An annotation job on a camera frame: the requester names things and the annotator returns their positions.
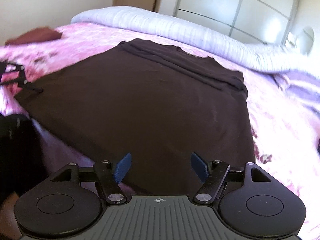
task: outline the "pink floral bedspread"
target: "pink floral bedspread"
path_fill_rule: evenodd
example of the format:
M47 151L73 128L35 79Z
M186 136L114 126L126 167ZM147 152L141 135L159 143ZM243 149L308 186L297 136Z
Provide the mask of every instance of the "pink floral bedspread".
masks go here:
M180 46L200 57L214 57L228 69L244 73L249 91L247 106L255 142L257 163L278 179L305 203L307 217L299 236L303 240L320 239L320 157L316 150L320 120L298 102L285 95L265 79L221 57L195 47L159 36L79 23L57 28L61 40L22 46L0 47L0 60L9 60L26 67L29 81L60 70L80 60L104 52L121 41L134 38L152 40L164 45ZM16 74L8 74L2 81ZM24 112L13 98L16 85L0 90L0 112L4 115Z

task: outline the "dark red fabric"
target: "dark red fabric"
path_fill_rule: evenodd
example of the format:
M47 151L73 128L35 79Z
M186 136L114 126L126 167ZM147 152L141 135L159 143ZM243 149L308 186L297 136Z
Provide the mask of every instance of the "dark red fabric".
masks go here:
M254 162L243 74L213 58L135 39L34 82L16 99L44 128L94 161L132 154L125 183L193 195L192 152Z
M31 30L18 38L9 39L5 45L21 45L34 42L54 41L62 37L62 33L52 30L48 27L36 28Z

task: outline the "metal bolt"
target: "metal bolt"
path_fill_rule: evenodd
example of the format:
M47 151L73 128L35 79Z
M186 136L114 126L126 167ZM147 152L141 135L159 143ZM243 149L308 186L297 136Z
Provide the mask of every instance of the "metal bolt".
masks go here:
M202 193L202 194L198 194L196 196L196 199L201 202L207 202L207 201L211 200L212 197L209 194Z
M116 193L116 194L109 195L108 199L113 201L113 202L119 202L119 201L124 199L124 196L122 194Z

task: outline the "bed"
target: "bed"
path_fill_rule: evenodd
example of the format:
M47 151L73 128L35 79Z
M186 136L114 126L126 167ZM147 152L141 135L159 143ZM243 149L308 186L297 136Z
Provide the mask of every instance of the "bed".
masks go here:
M202 45L190 39L189 42L181 43L179 42L181 39L169 39L168 35L155 30L152 31L153 34L150 34L151 31L143 31L149 34L137 32L137 29L129 25L115 24L115 19L116 17L113 17L111 23L106 23L104 20L104 25L109 25L108 27L102 25L101 19L92 20L90 23L80 15L76 20L73 19L72 24L56 29L63 33L60 40L0 47L0 60L23 64L26 67L28 80L33 82L41 76L109 50L121 41L140 38L159 44L178 46L198 57L213 57L225 68L240 70L244 74L245 85L249 92L247 106L256 162L305 203L307 216L299 236L303 240L320 239L320 206L317 189L317 185L320 185L320 157L316 149L320 133L319 118L299 102L286 97L269 75L241 66L245 64L234 63L236 60L232 60L231 51L227 53L224 50L223 53L212 54L207 52L212 50L203 50ZM3 81L12 79L14 75L14 73L6 75ZM27 114L13 97L19 91L17 85L1 87L2 114ZM80 166L92 165L90 159L55 138L36 121L34 125L41 135L44 163L49 172L54 172L69 162L78 162Z

